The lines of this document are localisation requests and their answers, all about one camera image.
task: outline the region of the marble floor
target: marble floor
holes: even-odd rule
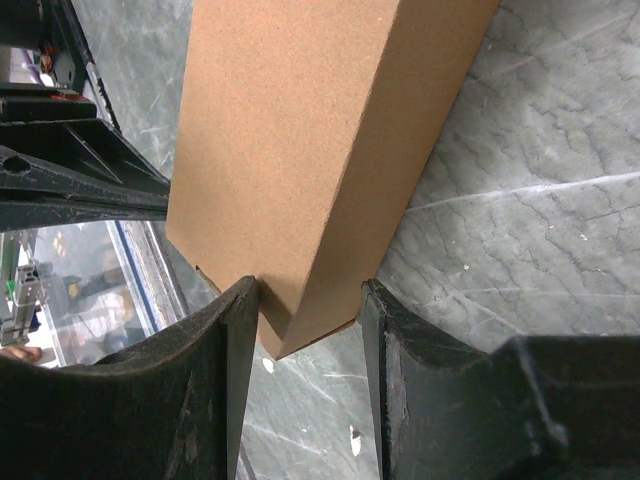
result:
[[[125,136],[170,175],[192,0],[74,4]],[[640,332],[639,7],[502,1],[378,272],[410,308],[486,351]],[[238,478],[377,478],[372,433],[359,327],[275,364],[257,347]]]

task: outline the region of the brown cardboard box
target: brown cardboard box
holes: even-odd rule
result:
[[[281,358],[357,313],[497,0],[196,0],[169,238]]]

